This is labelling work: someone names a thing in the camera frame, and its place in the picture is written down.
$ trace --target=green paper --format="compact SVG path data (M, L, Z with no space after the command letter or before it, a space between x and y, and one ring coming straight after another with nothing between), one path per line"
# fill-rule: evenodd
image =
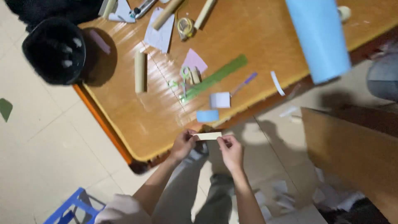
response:
M3 116L4 120L7 122L10 117L12 110L12 104L8 102L6 99L0 99L0 114Z
M235 72L240 67L245 66L248 63L248 59L244 54L239 55L237 58L232 60L230 63L224 65L218 71L216 71L211 76L205 78L201 83L194 85L187 90L187 97L180 96L182 102L191 100L199 95L201 92L205 91L207 88L221 81L221 79L227 77L229 74Z

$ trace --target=person's left hand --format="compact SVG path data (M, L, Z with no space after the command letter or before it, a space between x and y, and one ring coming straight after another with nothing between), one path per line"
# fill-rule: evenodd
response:
M188 156L191 149L195 147L195 142L199 140L198 136L193 136L197 131L186 129L178 134L171 149L170 158L176 161L182 161Z

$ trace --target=white sleeve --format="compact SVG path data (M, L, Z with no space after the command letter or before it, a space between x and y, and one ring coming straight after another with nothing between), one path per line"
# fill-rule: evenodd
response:
M114 195L96 217L95 224L151 224L141 204L130 195Z

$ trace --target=black trash bin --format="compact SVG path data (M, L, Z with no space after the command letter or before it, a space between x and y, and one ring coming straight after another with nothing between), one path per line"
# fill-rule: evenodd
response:
M82 80L86 44L81 29L66 19L42 21L26 37L22 51L36 73L49 84L71 85Z

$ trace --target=hand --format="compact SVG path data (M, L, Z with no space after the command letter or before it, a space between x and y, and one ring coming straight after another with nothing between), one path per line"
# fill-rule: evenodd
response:
M199 140L198 136L193 136L193 134L196 133L197 131L186 129L177 135L171 149L170 158L175 159L177 162L181 162L183 159L185 159L191 149L195 147L195 142Z
M227 135L218 137L222 160L225 166L234 174L237 171L243 171L243 147L236 140L235 136Z

